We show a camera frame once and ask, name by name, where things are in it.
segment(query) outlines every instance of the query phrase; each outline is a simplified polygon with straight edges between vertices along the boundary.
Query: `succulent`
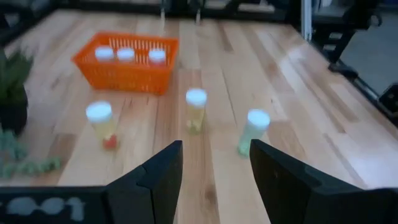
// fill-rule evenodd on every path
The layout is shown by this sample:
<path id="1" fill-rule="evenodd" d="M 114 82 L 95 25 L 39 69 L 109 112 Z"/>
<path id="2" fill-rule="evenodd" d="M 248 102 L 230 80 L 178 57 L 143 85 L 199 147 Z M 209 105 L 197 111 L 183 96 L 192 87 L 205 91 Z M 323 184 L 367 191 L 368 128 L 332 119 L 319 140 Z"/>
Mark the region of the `succulent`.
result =
<path id="1" fill-rule="evenodd" d="M 26 148 L 17 140 L 12 131 L 3 131 L 0 128 L 0 152 L 8 152 L 15 161 L 24 159 L 27 155 Z"/>
<path id="2" fill-rule="evenodd" d="M 59 170 L 60 168 L 61 158 L 59 157 L 49 158 L 39 163 L 26 161 L 16 164 L 10 162 L 3 164 L 2 167 L 0 167 L 0 177 L 8 179 L 11 178 L 15 173 L 30 176 L 40 175 L 53 170 Z"/>
<path id="3" fill-rule="evenodd" d="M 0 177 L 11 178 L 15 173 L 24 175 L 39 175 L 61 168 L 62 160 L 59 157 L 52 157 L 42 162 L 24 161 L 26 148 L 18 142 L 12 131 L 3 131 L 0 128 L 0 152 L 6 152 L 15 162 L 2 162 L 0 160 Z"/>
<path id="4" fill-rule="evenodd" d="M 20 103 L 26 100 L 24 82 L 29 76 L 33 58 L 18 50 L 7 58 L 0 49 L 0 105 Z"/>

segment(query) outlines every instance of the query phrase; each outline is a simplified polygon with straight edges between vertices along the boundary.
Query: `yellow liquid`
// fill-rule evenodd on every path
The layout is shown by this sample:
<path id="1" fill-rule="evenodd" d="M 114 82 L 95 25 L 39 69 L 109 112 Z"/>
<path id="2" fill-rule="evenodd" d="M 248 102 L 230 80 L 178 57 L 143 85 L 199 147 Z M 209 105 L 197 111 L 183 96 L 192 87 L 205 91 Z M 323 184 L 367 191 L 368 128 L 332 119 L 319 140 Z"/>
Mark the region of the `yellow liquid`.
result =
<path id="1" fill-rule="evenodd" d="M 93 123 L 93 128 L 94 128 L 95 134 L 102 141 L 103 144 L 105 141 L 108 141 L 113 136 L 115 136 L 116 124 L 113 121 L 113 119 L 110 119 L 107 122 Z"/>
<path id="2" fill-rule="evenodd" d="M 187 111 L 187 128 L 190 133 L 199 133 L 203 126 L 203 118 L 205 117 L 204 108 L 196 108 L 188 105 Z"/>

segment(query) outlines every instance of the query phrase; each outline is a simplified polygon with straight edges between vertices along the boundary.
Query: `wooden table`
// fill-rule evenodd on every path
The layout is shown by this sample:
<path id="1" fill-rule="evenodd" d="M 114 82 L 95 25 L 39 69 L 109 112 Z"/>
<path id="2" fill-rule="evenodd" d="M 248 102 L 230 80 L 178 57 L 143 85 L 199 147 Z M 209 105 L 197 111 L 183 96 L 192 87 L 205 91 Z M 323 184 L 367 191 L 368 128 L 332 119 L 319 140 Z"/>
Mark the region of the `wooden table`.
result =
<path id="1" fill-rule="evenodd" d="M 178 37 L 168 92 L 94 91 L 70 58 L 99 30 Z M 29 145 L 29 159 L 57 155 L 67 163 L 59 172 L 2 185 L 107 184 L 182 139 L 177 223 L 269 223 L 250 161 L 236 150 L 248 109 L 261 108 L 272 118 L 263 141 L 359 187 L 398 186 L 396 128 L 343 77 L 330 73 L 290 26 L 163 24 L 158 17 L 57 11 L 21 42 L 39 48 L 26 83 L 29 119 L 21 141 Z M 205 128 L 196 136 L 185 131 L 190 87 L 208 92 Z M 95 100 L 114 108 L 122 138 L 117 152 L 100 148 L 85 118 Z"/>

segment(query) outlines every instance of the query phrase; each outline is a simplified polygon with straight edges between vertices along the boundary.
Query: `orange basket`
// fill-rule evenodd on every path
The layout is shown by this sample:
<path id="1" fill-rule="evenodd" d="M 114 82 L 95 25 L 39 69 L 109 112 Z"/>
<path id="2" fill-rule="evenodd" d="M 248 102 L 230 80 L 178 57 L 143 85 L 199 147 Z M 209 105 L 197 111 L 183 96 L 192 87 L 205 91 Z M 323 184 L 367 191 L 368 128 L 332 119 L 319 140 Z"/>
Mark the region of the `orange basket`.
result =
<path id="1" fill-rule="evenodd" d="M 134 49 L 134 61 L 98 61 L 95 49 L 104 45 L 113 48 L 115 54 L 123 47 Z M 151 49 L 165 50 L 165 65 L 150 65 L 148 53 Z M 72 61 L 96 89 L 145 91 L 161 95 L 169 86 L 177 50 L 177 39 L 100 32 L 93 36 Z"/>

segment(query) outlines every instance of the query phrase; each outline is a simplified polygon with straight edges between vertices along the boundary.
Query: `jar lid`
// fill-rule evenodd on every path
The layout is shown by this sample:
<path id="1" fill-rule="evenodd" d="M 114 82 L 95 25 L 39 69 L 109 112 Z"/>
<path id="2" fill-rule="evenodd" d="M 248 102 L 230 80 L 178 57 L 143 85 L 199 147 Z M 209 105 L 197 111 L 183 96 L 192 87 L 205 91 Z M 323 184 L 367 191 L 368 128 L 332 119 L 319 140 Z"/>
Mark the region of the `jar lid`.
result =
<path id="1" fill-rule="evenodd" d="M 109 121 L 112 118 L 112 107 L 107 101 L 97 101 L 87 106 L 87 119 L 92 123 Z"/>
<path id="2" fill-rule="evenodd" d="M 207 93 L 205 90 L 193 88 L 187 91 L 185 100 L 193 106 L 205 106 L 207 102 Z"/>
<path id="3" fill-rule="evenodd" d="M 134 58 L 134 50 L 131 48 L 123 48 L 118 50 L 118 59 L 131 60 Z"/>
<path id="4" fill-rule="evenodd" d="M 113 49 L 111 47 L 108 46 L 101 46 L 101 47 L 97 47 L 95 49 L 95 57 L 97 59 L 102 59 L 102 60 L 109 60 L 112 59 L 114 57 L 113 55 Z"/>
<path id="5" fill-rule="evenodd" d="M 265 111 L 251 109 L 248 113 L 248 122 L 257 129 L 265 130 L 271 123 L 271 119 Z"/>
<path id="6" fill-rule="evenodd" d="M 149 51 L 149 60 L 162 62 L 166 60 L 166 52 L 163 49 L 152 49 Z"/>

